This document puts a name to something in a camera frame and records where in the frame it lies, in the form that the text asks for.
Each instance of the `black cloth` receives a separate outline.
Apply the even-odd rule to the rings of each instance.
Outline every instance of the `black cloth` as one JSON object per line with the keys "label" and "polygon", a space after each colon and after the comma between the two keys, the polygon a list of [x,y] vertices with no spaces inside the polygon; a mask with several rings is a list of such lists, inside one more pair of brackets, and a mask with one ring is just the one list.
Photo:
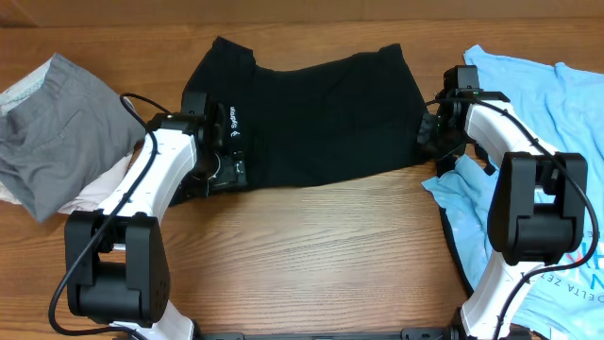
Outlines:
{"label": "black cloth", "polygon": [[243,146],[250,189],[322,185],[427,161],[414,150],[426,107],[398,44],[278,72],[219,37],[187,91],[235,108],[230,142]]}

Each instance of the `fabric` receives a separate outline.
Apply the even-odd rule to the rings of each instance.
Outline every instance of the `fabric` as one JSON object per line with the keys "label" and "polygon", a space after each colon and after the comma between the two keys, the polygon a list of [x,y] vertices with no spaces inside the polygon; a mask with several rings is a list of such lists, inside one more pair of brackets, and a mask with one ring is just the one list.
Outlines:
{"label": "fabric", "polygon": [[[73,213],[74,211],[91,212],[109,197],[124,179],[124,175],[132,160],[132,154],[123,156],[107,172],[84,187],[76,198],[65,203],[59,208],[59,213]],[[0,183],[0,200],[12,204],[21,204],[2,183]]]}
{"label": "fabric", "polygon": [[[554,67],[532,61],[485,53],[474,46],[465,53],[467,64],[478,67],[480,87],[501,91],[516,114],[540,137],[560,151],[579,152],[588,162],[587,196],[600,224],[604,217],[604,76],[573,70],[559,62]],[[471,159],[457,160],[455,170],[425,181],[450,222],[454,247],[462,272],[476,288],[492,248],[488,241],[487,214],[498,171],[487,176]],[[536,195],[536,202],[551,202]],[[579,249],[560,264],[580,259],[589,248],[592,224],[585,217]],[[513,322],[550,337],[561,332],[570,339],[604,338],[604,245],[586,265],[544,274],[530,290]]]}
{"label": "fabric", "polygon": [[[0,93],[0,116],[6,116],[9,111],[28,99],[42,86],[44,78],[50,69],[49,59],[28,76]],[[117,188],[124,178],[132,155],[121,158],[110,170],[88,184],[72,201],[67,202],[59,209],[59,213],[72,213],[73,211],[92,211],[98,204],[107,198]],[[13,204],[21,204],[4,184],[0,183],[0,200]]]}
{"label": "fabric", "polygon": [[313,186],[415,165],[426,111],[399,45],[291,72],[218,38],[187,91],[234,107],[250,189]]}
{"label": "fabric", "polygon": [[39,222],[121,160],[120,178],[104,176],[77,199],[97,201],[97,184],[122,179],[124,156],[144,136],[114,91],[59,54],[2,93],[0,103],[0,182]]}

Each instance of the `gray cloth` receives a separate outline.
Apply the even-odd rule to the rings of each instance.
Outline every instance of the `gray cloth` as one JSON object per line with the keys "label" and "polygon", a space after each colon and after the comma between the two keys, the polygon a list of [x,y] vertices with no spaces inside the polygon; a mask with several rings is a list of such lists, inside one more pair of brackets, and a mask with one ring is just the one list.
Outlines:
{"label": "gray cloth", "polygon": [[0,181],[42,222],[143,137],[117,93],[56,54],[39,90],[0,117]]}

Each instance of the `light blue shirt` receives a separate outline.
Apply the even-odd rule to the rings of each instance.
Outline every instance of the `light blue shirt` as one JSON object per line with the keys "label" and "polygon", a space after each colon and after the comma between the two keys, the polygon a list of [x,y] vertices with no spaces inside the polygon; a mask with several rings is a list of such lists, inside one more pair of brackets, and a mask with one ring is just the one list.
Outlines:
{"label": "light blue shirt", "polygon": [[[604,76],[537,62],[485,53],[476,45],[464,54],[478,67],[480,87],[501,91],[516,114],[539,136],[560,151],[578,152],[588,162],[587,196],[604,225]],[[498,172],[487,176],[467,156],[455,170],[426,180],[437,203],[446,209],[463,272],[476,288],[491,255],[486,236],[487,214]],[[535,201],[551,201],[546,195]],[[579,249],[560,264],[579,259],[592,242],[592,223],[586,214]],[[604,243],[580,268],[544,274],[530,290],[514,323],[544,336],[551,328],[570,339],[604,339]]]}

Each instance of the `table surface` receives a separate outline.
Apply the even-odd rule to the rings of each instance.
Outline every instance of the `table surface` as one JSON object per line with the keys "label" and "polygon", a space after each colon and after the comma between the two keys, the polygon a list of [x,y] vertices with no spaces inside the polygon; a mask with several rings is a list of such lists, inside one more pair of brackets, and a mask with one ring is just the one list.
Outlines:
{"label": "table surface", "polygon": [[[54,52],[116,92],[174,111],[217,35],[255,51],[259,65],[294,70],[400,43],[426,100],[443,72],[479,43],[486,51],[604,73],[604,21],[408,21],[324,25],[207,25],[0,29],[0,88]],[[136,103],[145,119],[153,110]],[[316,188],[196,199],[161,226],[171,300],[206,332],[371,332],[446,325],[465,300],[438,207],[421,181],[432,163]],[[59,339],[46,310],[65,271],[63,224],[37,224],[0,203],[0,339]],[[69,314],[59,322],[91,326]]]}

